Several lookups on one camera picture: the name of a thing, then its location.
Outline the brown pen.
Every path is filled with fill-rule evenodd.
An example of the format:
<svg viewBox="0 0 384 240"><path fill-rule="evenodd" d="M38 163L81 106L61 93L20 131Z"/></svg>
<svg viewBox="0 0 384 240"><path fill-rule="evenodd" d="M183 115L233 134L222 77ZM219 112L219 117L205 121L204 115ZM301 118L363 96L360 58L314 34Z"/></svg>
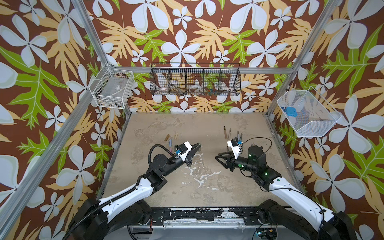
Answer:
<svg viewBox="0 0 384 240"><path fill-rule="evenodd" d="M227 133L227 130L226 130L226 127L224 126L224 133L225 133L225 139L228 140L228 133Z"/></svg>

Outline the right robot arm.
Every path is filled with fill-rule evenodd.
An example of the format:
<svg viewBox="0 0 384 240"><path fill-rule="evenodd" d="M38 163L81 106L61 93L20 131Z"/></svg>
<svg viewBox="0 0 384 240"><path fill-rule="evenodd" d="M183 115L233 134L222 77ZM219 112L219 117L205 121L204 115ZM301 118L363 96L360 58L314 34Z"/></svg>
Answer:
<svg viewBox="0 0 384 240"><path fill-rule="evenodd" d="M288 211L277 202L267 200L259 205L259 220L284 226L305 240L355 240L352 220L344 212L335 213L318 204L291 185L280 173L267 165L262 147L251 146L242 157L240 145L229 152L219 153L215 159L225 169L236 168L249 172L259 187L282 199L295 212Z"/></svg>

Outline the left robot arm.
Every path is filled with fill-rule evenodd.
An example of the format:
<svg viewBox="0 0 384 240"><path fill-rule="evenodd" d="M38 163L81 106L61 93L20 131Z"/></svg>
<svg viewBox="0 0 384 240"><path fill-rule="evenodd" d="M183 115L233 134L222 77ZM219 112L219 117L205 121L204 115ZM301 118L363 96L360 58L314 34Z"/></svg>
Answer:
<svg viewBox="0 0 384 240"><path fill-rule="evenodd" d="M145 199L160 191L166 176L182 165L190 167L200 143L185 142L171 152L160 144L153 145L148 154L149 167L135 184L99 200L88 199L69 224L64 240L102 240L124 225L147 222L152 209Z"/></svg>

